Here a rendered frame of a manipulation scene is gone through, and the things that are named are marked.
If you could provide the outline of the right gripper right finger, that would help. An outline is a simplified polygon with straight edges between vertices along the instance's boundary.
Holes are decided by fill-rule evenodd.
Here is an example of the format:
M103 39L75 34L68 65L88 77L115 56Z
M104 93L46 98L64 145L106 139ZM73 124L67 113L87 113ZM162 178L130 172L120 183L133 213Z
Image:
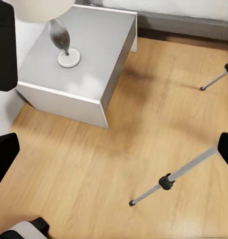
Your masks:
M228 133L223 132L218 141L218 151L228 165Z

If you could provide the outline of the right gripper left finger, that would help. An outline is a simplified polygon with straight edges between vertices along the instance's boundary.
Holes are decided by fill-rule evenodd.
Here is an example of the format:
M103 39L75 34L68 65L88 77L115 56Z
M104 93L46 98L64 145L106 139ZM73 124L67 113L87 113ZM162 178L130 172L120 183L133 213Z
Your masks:
M20 151L16 133L0 136L0 182Z

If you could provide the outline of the camera tripod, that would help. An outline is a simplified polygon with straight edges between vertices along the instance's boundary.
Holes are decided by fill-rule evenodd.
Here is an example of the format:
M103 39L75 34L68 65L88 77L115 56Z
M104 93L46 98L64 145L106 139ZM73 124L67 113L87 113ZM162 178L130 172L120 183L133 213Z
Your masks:
M228 63L224 66L224 68L226 68L226 71L224 71L222 74L217 76L215 79L213 79L211 82L206 84L204 87L201 87L200 90L202 90L202 91L205 90L206 88L211 86L213 83L215 83L216 81L218 81L219 79L221 79L222 77L227 75L228 74ZM159 190L161 188L163 188L166 191L169 191L171 189L171 187L173 186L173 183L175 183L175 180L177 178L183 176L185 173L187 173L190 170L194 169L198 165L204 163L205 161L207 161L211 157L217 155L218 153L219 153L219 151L218 151L218 143L217 143L213 147L211 147L210 149L208 149L207 151L202 153L201 155L199 155L196 158L194 158L193 160L191 160L189 163L184 165L182 168L180 168L179 170L177 170L173 174L167 174L166 176L162 177L159 180L159 183L156 186L154 186L152 189L150 189L146 193L142 194L137 199L129 202L129 205L131 207L136 205L136 203L138 203L142 199L148 197L149 195L153 194L154 192L156 192L157 190Z

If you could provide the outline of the digital camera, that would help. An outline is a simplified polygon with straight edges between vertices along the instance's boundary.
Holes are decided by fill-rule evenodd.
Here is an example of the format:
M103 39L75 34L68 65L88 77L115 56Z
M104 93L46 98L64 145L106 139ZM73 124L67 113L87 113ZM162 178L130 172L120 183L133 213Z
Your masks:
M0 0L0 91L3 92L10 92L18 84L15 19L13 6Z

